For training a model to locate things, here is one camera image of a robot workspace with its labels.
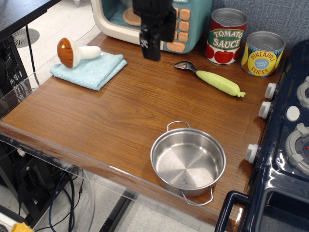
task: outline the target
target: tomato illustration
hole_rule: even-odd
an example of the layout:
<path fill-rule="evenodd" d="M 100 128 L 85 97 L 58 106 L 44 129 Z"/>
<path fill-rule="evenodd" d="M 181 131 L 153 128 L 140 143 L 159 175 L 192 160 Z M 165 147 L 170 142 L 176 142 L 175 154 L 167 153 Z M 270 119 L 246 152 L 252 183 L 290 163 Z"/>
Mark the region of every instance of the tomato illustration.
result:
<path fill-rule="evenodd" d="M 230 62 L 232 60 L 233 56 L 234 56 L 233 52 L 227 52 L 227 51 L 216 52 L 214 54 L 215 60 L 220 64 L 226 64 L 226 63 Z"/>
<path fill-rule="evenodd" d="M 211 46 L 209 45 L 209 43 L 207 43 L 206 45 L 206 52 L 205 55 L 208 59 L 213 58 L 214 56 L 214 50 L 211 48 Z"/>
<path fill-rule="evenodd" d="M 234 54 L 234 56 L 233 56 L 233 59 L 234 59 L 234 60 L 237 60 L 239 50 L 240 50 L 240 49 L 238 49 L 238 50 L 235 52 L 235 54 Z"/>

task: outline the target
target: pot handle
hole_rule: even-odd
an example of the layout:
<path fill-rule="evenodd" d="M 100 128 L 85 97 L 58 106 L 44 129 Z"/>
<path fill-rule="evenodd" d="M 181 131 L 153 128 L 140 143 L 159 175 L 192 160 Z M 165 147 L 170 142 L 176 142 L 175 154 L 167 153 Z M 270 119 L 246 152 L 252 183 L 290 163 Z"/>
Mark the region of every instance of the pot handle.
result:
<path fill-rule="evenodd" d="M 212 187 L 211 187 L 211 186 L 210 186 L 210 189 L 211 189 L 211 199 L 210 199 L 209 201 L 207 201 L 207 202 L 205 202 L 205 203 L 201 203 L 201 204 L 189 202 L 188 199 L 187 199 L 187 197 L 186 197 L 185 194 L 183 193 L 183 191 L 182 191 L 182 194 L 183 194 L 183 197 L 184 197 L 185 201 L 186 201 L 189 205 L 193 205 L 193 206 L 203 206 L 203 205 L 206 205 L 206 204 L 212 202 L 212 200 L 213 200 L 213 193 L 212 193 Z"/>
<path fill-rule="evenodd" d="M 178 123 L 178 122 L 185 123 L 185 124 L 188 125 L 189 128 L 191 128 L 191 126 L 190 126 L 190 124 L 189 124 L 188 122 L 185 122 L 185 121 L 174 121 L 174 122 L 171 122 L 171 123 L 168 124 L 168 131 L 169 131 L 169 126 L 170 126 L 170 125 L 172 125 L 172 124 L 174 124 L 174 123 Z"/>

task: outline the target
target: floor vent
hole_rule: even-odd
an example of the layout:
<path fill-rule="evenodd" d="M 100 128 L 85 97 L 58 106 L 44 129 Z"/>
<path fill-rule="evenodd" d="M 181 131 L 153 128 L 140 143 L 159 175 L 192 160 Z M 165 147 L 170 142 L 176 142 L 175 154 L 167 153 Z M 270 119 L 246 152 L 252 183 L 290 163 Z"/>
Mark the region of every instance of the floor vent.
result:
<path fill-rule="evenodd" d="M 29 30 L 30 43 L 33 44 L 39 39 L 40 34 L 35 29 L 28 29 L 28 30 Z M 27 33 L 25 28 L 18 30 L 12 36 L 17 48 L 28 46 Z"/>

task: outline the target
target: pot rim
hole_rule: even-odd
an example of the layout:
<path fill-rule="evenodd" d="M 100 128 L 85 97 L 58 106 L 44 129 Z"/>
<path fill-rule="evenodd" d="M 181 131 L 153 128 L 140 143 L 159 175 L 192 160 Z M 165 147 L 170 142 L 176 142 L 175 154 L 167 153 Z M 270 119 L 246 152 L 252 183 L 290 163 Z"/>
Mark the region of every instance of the pot rim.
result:
<path fill-rule="evenodd" d="M 165 179 L 163 179 L 159 173 L 157 172 L 156 168 L 155 168 L 155 165 L 154 165 L 154 162 L 153 162 L 153 154 L 154 154 L 154 151 L 155 151 L 155 148 L 156 146 L 167 136 L 171 136 L 175 133 L 178 133 L 178 132 L 193 132 L 193 133 L 196 133 L 196 134 L 199 134 L 199 135 L 203 135 L 205 137 L 207 137 L 208 139 L 211 139 L 219 148 L 219 150 L 221 151 L 221 155 L 222 155 L 222 158 L 223 158 L 223 167 L 219 173 L 219 175 L 217 176 L 217 178 L 215 180 L 213 180 L 212 182 L 210 182 L 209 184 L 205 185 L 205 186 L 201 186 L 201 187 L 198 187 L 198 188 L 180 188 L 179 186 L 176 186 L 176 185 L 173 185 L 169 182 L 167 182 Z M 223 175 L 224 173 L 224 170 L 225 170 L 225 166 L 226 166 L 226 156 L 225 156 L 225 152 L 221 146 L 221 144 L 214 138 L 212 137 L 210 134 L 204 132 L 204 131 L 201 131 L 201 130 L 198 130 L 198 129 L 194 129 L 194 128 L 177 128 L 177 129 L 172 129 L 172 130 L 169 130 L 163 134 L 161 134 L 154 142 L 152 148 L 151 148 L 151 151 L 150 151 L 150 160 L 151 160 L 151 165 L 153 167 L 153 170 L 154 172 L 156 173 L 156 175 L 160 178 L 161 181 L 163 181 L 165 184 L 171 186 L 171 187 L 174 187 L 176 189 L 180 189 L 180 190 L 184 190 L 184 191 L 190 191 L 190 190 L 201 190 L 201 189 L 206 189 L 206 188 L 209 188 L 211 187 L 212 185 L 214 185 L 219 179 L 220 177 Z"/>

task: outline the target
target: stove burner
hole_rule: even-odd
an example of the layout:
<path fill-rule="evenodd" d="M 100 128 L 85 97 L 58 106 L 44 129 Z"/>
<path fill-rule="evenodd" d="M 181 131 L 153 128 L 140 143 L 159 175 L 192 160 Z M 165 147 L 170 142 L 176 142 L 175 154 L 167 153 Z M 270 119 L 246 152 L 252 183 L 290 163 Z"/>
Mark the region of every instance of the stove burner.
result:
<path fill-rule="evenodd" d="M 309 127 L 299 123 L 287 137 L 285 141 L 285 150 L 288 160 L 302 172 L 309 174 L 309 150 L 306 149 L 309 144 Z"/>
<path fill-rule="evenodd" d="M 309 89 L 309 76 L 306 77 L 305 82 L 301 84 L 297 89 L 297 98 L 300 101 L 301 106 L 309 109 L 309 98 L 306 96 L 306 90 Z"/>

